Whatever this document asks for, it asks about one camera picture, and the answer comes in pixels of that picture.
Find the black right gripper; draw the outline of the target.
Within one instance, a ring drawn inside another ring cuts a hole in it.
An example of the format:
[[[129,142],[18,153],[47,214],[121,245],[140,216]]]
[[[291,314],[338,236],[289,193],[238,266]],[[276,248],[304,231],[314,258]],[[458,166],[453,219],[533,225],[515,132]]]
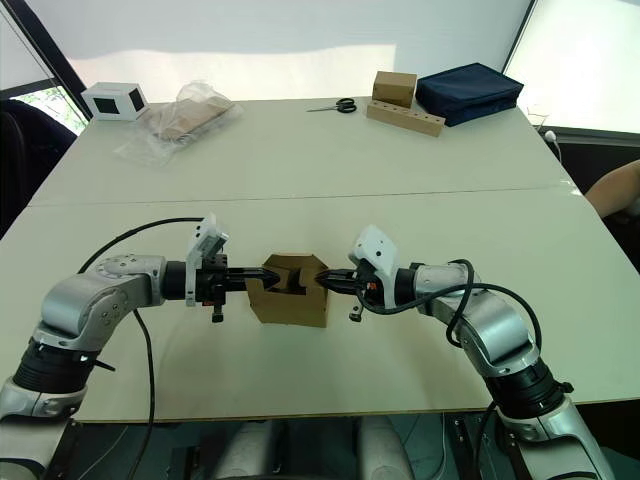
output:
[[[315,279],[332,292],[357,298],[349,313],[351,321],[361,321],[365,311],[375,313],[380,306],[381,284],[374,266],[361,260],[355,270],[327,269],[319,272]]]

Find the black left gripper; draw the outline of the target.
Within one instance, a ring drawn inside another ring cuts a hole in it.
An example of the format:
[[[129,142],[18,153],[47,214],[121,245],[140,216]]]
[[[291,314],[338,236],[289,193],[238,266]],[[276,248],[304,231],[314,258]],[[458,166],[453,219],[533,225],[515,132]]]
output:
[[[213,323],[222,323],[227,290],[269,290],[279,283],[274,278],[275,273],[263,267],[228,268],[227,256],[216,254],[212,259],[204,260],[196,271],[196,301],[213,308]]]

